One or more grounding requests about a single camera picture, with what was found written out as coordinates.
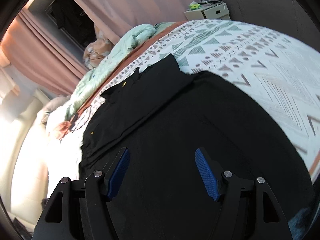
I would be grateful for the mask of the white bedside cabinet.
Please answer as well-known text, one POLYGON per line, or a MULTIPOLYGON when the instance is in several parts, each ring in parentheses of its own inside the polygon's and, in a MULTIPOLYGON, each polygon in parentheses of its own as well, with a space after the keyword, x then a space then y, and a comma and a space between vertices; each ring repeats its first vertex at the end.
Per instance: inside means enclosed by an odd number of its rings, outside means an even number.
POLYGON ((197 2, 200 8, 184 12, 185 17, 189 20, 230 20, 230 12, 227 4, 220 0, 208 0, 197 2))

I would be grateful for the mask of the cream upholstered headboard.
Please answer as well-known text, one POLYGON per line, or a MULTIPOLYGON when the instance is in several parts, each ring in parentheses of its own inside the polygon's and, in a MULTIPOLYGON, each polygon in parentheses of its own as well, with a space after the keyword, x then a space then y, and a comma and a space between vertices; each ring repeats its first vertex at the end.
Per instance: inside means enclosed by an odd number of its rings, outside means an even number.
POLYGON ((49 98, 39 89, 31 102, 1 134, 1 199, 10 218, 33 229, 48 192, 48 168, 44 163, 44 124, 36 120, 49 98))

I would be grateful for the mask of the green object on cabinet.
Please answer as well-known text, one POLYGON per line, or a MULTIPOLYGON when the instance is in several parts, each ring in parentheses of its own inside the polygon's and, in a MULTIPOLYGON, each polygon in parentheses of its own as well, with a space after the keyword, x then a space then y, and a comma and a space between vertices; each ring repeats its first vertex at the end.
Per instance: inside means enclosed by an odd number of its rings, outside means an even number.
POLYGON ((189 10, 196 10, 200 8, 200 4, 192 1, 189 5, 188 5, 189 10))

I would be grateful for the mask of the pink curtain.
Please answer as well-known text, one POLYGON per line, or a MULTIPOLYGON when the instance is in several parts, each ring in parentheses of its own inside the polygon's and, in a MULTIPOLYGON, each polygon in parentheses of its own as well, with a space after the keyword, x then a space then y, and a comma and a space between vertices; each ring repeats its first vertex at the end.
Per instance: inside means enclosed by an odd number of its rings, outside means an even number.
MULTIPOLYGON (((184 12, 192 0, 73 1, 116 44, 139 24, 185 20, 184 12)), ((71 94, 86 74, 84 65, 27 7, 8 28, 1 49, 23 75, 56 94, 71 94)))

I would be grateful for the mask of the mint green duvet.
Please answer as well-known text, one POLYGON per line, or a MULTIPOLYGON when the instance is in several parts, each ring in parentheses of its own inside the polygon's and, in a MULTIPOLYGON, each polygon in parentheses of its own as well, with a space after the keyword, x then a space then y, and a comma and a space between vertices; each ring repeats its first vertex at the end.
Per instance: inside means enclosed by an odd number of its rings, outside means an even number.
POLYGON ((162 22, 156 25, 145 23, 124 34, 110 54, 79 81, 69 101, 62 106, 64 120, 69 120, 79 110, 129 53, 172 24, 172 22, 162 22))

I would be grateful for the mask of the black jacket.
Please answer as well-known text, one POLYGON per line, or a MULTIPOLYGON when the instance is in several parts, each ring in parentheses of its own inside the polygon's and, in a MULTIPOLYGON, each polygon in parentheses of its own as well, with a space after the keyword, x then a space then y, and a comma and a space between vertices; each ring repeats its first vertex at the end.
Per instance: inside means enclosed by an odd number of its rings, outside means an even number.
POLYGON ((135 70, 102 94, 86 130, 81 178, 122 148, 131 159, 109 204, 120 239, 289 239, 259 231, 257 201, 268 223, 310 208, 316 194, 293 144, 271 116, 235 85, 210 72, 185 74, 172 55, 135 70), (237 191, 238 205, 208 194, 196 165, 204 148, 223 171, 240 179, 264 178, 270 191, 237 191))

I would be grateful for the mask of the patterned white bed blanket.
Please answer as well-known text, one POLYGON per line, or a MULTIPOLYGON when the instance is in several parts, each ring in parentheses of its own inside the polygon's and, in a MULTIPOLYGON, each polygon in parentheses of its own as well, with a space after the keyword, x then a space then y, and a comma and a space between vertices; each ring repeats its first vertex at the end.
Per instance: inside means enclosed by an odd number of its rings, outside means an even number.
MULTIPOLYGON (((103 103, 103 91, 167 55, 186 74, 212 72, 251 96, 285 132, 312 181, 319 177, 319 52, 245 22, 193 20, 166 27, 129 53, 83 103, 71 117, 77 128, 83 130, 103 103)), ((63 137, 62 106, 46 124, 47 133, 57 138, 63 137)))

